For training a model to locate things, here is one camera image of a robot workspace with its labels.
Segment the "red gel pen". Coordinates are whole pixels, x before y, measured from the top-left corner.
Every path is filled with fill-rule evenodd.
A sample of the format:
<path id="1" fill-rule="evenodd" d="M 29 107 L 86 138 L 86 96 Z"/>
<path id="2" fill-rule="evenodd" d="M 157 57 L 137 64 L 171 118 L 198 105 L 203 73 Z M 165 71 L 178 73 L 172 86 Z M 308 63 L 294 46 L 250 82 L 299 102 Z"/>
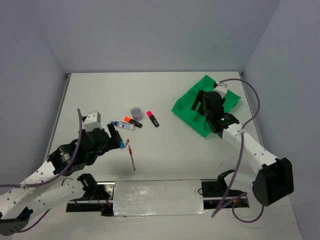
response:
<path id="1" fill-rule="evenodd" d="M 135 166 L 135 162 L 134 162 L 134 158 L 133 158 L 132 148 L 131 148 L 130 145 L 128 145 L 128 151 L 129 151 L 129 154 L 130 154 L 130 159 L 131 159 L 133 170 L 135 171 L 136 170 L 136 166 Z"/>

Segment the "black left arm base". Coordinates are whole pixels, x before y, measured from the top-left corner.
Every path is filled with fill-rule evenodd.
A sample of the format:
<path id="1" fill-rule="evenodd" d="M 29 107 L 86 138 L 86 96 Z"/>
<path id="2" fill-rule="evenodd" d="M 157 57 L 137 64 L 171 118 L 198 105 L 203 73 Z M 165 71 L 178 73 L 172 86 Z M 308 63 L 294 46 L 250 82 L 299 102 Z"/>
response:
<path id="1" fill-rule="evenodd" d="M 114 182 L 97 182 L 89 173 L 77 178 L 83 185 L 83 196 L 68 201 L 67 213 L 97 212 L 103 217 L 114 216 Z"/>

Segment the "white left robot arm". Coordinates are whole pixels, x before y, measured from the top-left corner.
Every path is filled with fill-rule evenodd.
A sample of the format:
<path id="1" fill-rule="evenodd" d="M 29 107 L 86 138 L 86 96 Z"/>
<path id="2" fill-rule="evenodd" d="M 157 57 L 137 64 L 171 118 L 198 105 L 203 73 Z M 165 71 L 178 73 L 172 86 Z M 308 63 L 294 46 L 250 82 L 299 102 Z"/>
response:
<path id="1" fill-rule="evenodd" d="M 121 148 L 121 136 L 112 124 L 108 132 L 101 126 L 92 131 L 80 129 L 79 136 L 59 146 L 47 160 L 20 184 L 11 184 L 0 196 L 0 234 L 11 236 L 28 231 L 29 221 L 55 206 L 77 199 L 91 200 L 110 194 L 100 188 L 90 173 L 83 173 L 69 183 L 50 189 L 62 178 L 94 164 L 105 153 Z"/>

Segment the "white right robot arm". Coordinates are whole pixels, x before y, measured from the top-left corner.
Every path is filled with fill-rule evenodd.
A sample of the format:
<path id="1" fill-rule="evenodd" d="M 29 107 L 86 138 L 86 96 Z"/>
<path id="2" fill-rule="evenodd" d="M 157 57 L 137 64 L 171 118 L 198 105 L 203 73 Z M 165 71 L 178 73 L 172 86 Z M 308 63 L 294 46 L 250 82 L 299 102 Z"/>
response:
<path id="1" fill-rule="evenodd" d="M 236 117 L 225 112 L 225 95 L 220 90 L 200 90 L 191 110 L 204 116 L 214 134 L 242 153 L 256 175 L 252 183 L 253 195 L 267 207 L 294 192 L 292 163 L 267 151 L 243 129 Z"/>

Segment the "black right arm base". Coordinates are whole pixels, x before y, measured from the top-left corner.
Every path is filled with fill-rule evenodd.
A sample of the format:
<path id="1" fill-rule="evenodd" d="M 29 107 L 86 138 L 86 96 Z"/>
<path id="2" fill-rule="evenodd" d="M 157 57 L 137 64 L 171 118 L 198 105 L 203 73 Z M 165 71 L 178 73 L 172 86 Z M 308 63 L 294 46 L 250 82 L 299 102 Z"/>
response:
<path id="1" fill-rule="evenodd" d="M 234 171 L 234 169 L 230 169 L 219 174 L 215 179 L 200 180 L 201 188 L 198 189 L 198 194 L 203 198 L 204 210 L 214 210 L 217 208 L 228 187 L 225 178 Z M 243 193 L 244 192 L 241 190 L 231 189 L 223 202 L 224 208 L 231 209 L 234 203 L 236 203 L 235 208 L 249 208 L 247 195 L 242 196 L 241 199 L 235 200 L 236 197 Z"/>

